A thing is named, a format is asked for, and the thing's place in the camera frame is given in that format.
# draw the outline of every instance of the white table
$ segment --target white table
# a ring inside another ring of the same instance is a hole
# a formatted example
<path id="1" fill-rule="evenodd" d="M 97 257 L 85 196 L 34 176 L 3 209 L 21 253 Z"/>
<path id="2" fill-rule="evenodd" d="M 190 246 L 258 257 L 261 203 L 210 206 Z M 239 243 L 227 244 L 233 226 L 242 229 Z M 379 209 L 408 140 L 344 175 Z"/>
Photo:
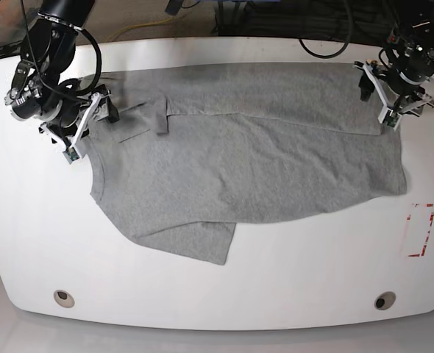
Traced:
<path id="1" fill-rule="evenodd" d="M 326 53 L 337 46 L 312 44 Z M 286 39 L 143 40 L 102 50 L 103 71 L 316 61 Z M 362 61 L 377 52 L 351 45 L 333 61 Z M 434 212 L 425 206 L 434 204 L 434 110 L 402 123 L 406 196 L 284 224 L 239 224 L 227 264 L 217 266 L 137 246 L 118 232 L 89 196 L 88 159 L 67 164 L 38 134 L 38 121 L 20 123 L 8 113 L 3 97 L 17 62 L 0 60 L 0 274 L 16 307 L 208 330 L 351 324 L 434 309 L 434 222 L 424 256 L 409 257 L 421 255 Z M 65 77 L 93 68 L 93 51 L 82 47 Z M 427 89 L 434 96 L 434 83 Z M 56 290 L 69 292 L 75 306 L 59 306 Z M 394 306 L 375 309 L 386 291 L 396 294 Z"/>

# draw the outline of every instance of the cloth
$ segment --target cloth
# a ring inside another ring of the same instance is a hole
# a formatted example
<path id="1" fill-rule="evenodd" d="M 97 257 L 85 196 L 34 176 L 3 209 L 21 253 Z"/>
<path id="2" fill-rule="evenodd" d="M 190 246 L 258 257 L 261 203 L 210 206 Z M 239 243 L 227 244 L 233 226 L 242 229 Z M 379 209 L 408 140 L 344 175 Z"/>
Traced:
<path id="1" fill-rule="evenodd" d="M 91 195 L 134 243 L 223 265 L 236 223 L 403 194 L 399 133 L 377 122 L 376 97 L 360 101 L 359 75 L 327 63 L 105 74 L 121 121 L 90 125 Z"/>

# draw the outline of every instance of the gray t-shirt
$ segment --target gray t-shirt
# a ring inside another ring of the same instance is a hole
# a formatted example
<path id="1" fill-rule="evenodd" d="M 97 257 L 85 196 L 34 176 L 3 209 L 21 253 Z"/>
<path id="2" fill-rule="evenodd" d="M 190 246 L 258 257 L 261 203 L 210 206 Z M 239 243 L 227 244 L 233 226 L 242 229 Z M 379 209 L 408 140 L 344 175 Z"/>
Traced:
<path id="1" fill-rule="evenodd" d="M 121 121 L 90 125 L 91 195 L 134 243 L 225 264 L 236 223 L 403 194 L 399 133 L 359 78 L 328 63 L 105 74 Z"/>

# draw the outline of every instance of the round hole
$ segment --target round hole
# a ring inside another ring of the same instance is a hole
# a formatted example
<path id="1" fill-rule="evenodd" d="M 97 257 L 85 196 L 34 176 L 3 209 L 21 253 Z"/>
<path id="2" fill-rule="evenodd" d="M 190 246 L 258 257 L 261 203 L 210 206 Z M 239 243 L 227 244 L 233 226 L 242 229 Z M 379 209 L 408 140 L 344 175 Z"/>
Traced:
<path id="1" fill-rule="evenodd" d="M 385 292 L 377 297 L 374 306 L 378 310 L 387 310 L 394 305 L 395 301 L 396 295 L 394 292 Z"/>
<path id="2" fill-rule="evenodd" d="M 65 292 L 64 290 L 56 290 L 54 293 L 54 299 L 61 307 L 71 308 L 75 305 L 73 296 Z"/>

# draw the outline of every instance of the yellow cable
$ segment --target yellow cable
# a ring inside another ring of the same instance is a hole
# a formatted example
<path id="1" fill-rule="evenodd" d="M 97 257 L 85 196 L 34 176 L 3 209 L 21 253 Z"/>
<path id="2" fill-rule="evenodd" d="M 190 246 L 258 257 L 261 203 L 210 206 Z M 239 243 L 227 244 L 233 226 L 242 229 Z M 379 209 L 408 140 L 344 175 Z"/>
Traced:
<path id="1" fill-rule="evenodd" d="M 166 24 L 166 23 L 168 23 L 169 21 L 171 21 L 173 19 L 174 19 L 174 17 L 170 17 L 170 18 L 167 18 L 167 19 L 162 20 L 162 21 L 148 22 L 147 24 L 134 24 L 134 25 L 131 25 L 131 26 L 127 26 L 127 27 L 121 28 L 117 32 L 114 32 L 109 37 L 107 37 L 106 38 L 106 42 L 111 42 L 113 40 L 117 40 L 125 32 L 128 32 L 128 31 L 130 31 L 132 29 L 143 28 L 143 27 L 150 27 L 150 26 L 158 26 L 158 25 L 161 25 L 161 24 Z"/>

